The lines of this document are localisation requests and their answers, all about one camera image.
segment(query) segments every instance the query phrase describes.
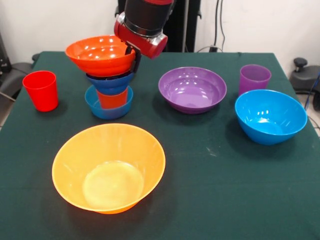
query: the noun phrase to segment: purple cup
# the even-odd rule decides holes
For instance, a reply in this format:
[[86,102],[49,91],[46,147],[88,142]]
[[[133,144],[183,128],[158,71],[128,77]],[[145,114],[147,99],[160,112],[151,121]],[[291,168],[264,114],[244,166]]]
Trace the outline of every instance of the purple cup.
[[251,90],[265,89],[271,78],[268,68],[260,65],[245,65],[240,70],[239,96]]

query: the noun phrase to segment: purple bowl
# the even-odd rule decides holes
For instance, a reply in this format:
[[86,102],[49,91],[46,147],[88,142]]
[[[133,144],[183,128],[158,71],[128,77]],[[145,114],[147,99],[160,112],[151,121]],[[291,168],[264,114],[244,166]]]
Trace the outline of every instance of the purple bowl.
[[168,71],[158,87],[166,101],[185,114],[205,113],[227,94],[227,85],[218,74],[193,66]]

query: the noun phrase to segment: white wall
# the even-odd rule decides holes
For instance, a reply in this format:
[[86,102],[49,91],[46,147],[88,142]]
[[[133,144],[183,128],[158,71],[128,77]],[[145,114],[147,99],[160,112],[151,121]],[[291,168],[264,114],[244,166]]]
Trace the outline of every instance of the white wall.
[[12,63],[114,34],[117,0],[0,0],[0,32]]
[[[216,2],[201,0],[195,50],[214,43]],[[320,64],[320,0],[224,0],[222,10],[225,52],[275,53],[287,76],[295,57]]]
[[[113,34],[117,0],[0,0],[0,32],[13,63]],[[214,42],[216,0],[201,0],[195,50]],[[273,52],[287,75],[295,57],[320,64],[320,0],[224,0],[226,52]],[[218,45],[221,46],[219,34]]]

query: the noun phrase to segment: dark blue bowl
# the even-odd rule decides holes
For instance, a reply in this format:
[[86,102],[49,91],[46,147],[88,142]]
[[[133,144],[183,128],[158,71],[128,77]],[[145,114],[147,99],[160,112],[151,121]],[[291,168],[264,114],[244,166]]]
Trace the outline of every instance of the dark blue bowl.
[[92,76],[86,75],[90,83],[102,94],[117,95],[122,93],[129,85],[129,82],[134,77],[134,73],[130,73],[117,79],[95,79]]
[[273,145],[292,138],[308,120],[303,106],[278,91],[248,91],[235,102],[235,112],[244,132],[254,142]]
[[126,104],[116,107],[116,108],[101,108],[98,94],[95,86],[90,86],[84,95],[86,103],[89,105],[92,113],[100,119],[112,120],[118,119],[124,115],[126,115],[131,107],[131,102],[134,97],[134,92],[130,86],[128,86],[128,96]]

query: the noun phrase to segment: plastic bowl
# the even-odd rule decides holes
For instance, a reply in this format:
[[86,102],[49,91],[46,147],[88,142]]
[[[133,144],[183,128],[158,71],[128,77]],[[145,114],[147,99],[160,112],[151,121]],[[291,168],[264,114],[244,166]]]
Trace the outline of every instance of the plastic bowl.
[[164,150],[149,132],[109,123],[69,139],[55,156],[52,180],[70,204],[117,214],[132,208],[157,186],[165,165]]
[[101,108],[101,104],[98,99],[97,90],[94,86],[90,86],[86,90],[84,95],[85,101],[89,105],[93,115],[95,115],[100,119],[105,119],[105,120],[118,119],[126,115],[131,108],[133,97],[134,97],[134,92],[132,88],[128,86],[126,104],[117,108],[104,109],[104,108]]
[[127,45],[113,35],[96,36],[72,43],[65,54],[82,71],[92,76],[109,77],[128,72],[135,51],[125,55]]
[[303,106],[292,97],[273,90],[248,91],[235,102],[240,126],[250,139],[273,145],[292,138],[307,123]]
[[122,93],[129,85],[129,82],[134,77],[134,73],[130,73],[126,76],[117,79],[94,79],[92,76],[86,75],[89,82],[92,83],[95,88],[102,94],[117,95]]
[[218,74],[200,67],[168,71],[160,78],[158,87],[166,101],[185,114],[207,112],[227,93],[227,85]]

